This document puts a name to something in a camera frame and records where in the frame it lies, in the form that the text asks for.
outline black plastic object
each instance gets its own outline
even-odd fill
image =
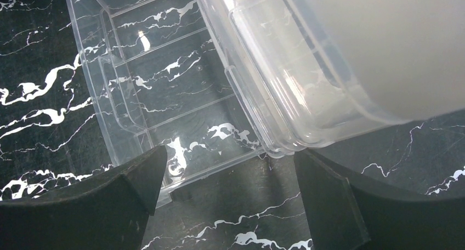
[[[315,250],[464,249],[464,197],[399,189],[311,150],[294,163]]]
[[[0,203],[0,249],[140,249],[167,163],[156,147],[40,198]]]

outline black marble surface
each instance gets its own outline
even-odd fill
[[[0,0],[0,22],[1,200],[36,197],[112,167],[66,1]],[[320,152],[401,188],[463,196],[464,139],[459,111]],[[251,159],[172,199],[150,218],[143,249],[311,249],[291,157]]]

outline marble countertop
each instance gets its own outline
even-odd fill
[[[112,167],[66,0],[0,0],[0,200],[37,197]],[[431,196],[465,195],[465,111],[319,150]],[[292,157],[254,158],[172,193],[143,249],[311,249]]]

